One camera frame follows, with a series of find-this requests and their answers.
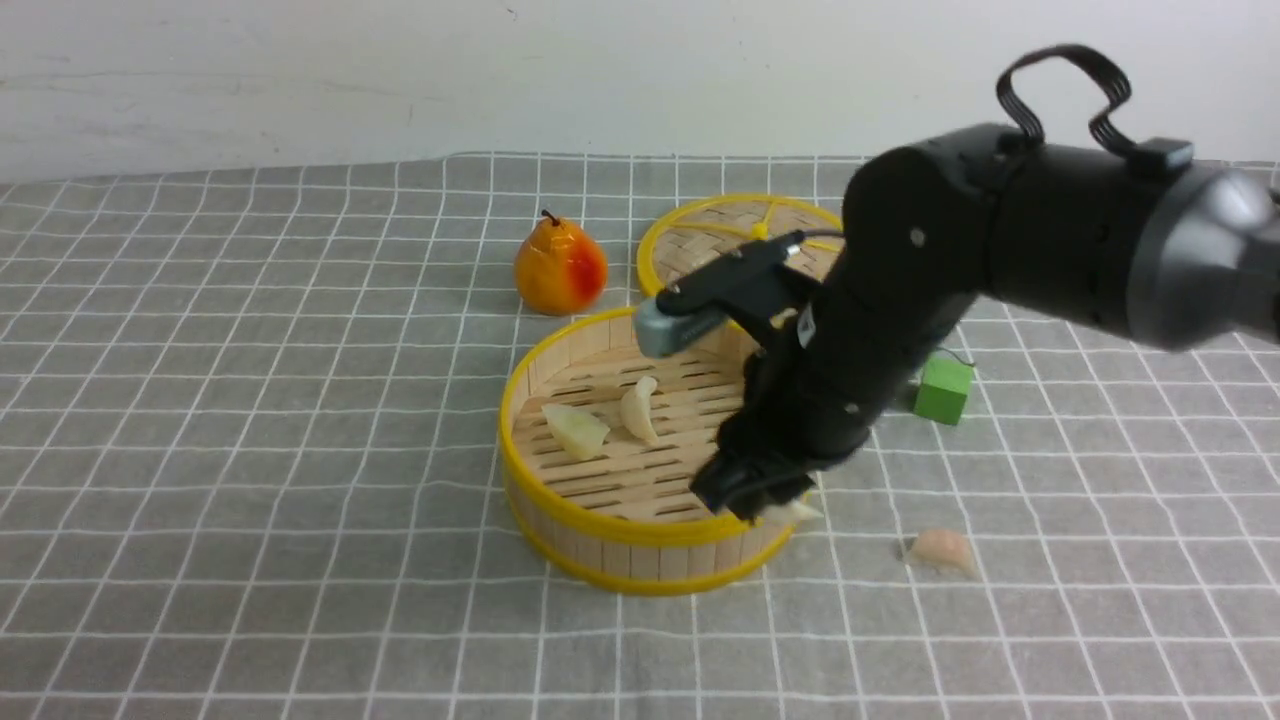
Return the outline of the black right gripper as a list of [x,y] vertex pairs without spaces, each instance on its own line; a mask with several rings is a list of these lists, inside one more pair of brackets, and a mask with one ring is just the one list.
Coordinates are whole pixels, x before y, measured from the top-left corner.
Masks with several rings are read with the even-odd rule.
[[690,491],[710,512],[749,523],[797,503],[818,471],[867,443],[929,340],[931,318],[915,307],[809,304],[750,359],[742,406]]

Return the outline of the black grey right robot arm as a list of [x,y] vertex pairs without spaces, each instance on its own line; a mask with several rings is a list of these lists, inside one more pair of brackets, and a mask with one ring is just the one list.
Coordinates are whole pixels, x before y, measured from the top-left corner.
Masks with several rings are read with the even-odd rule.
[[858,452],[980,297],[1169,352],[1229,332],[1277,342],[1277,195],[1198,165],[1176,138],[1128,138],[1128,77],[1079,44],[997,79],[1010,126],[890,150],[850,179],[844,249],[822,281],[808,237],[745,243],[664,290],[669,316],[727,318],[756,342],[742,406],[691,492],[754,520]]

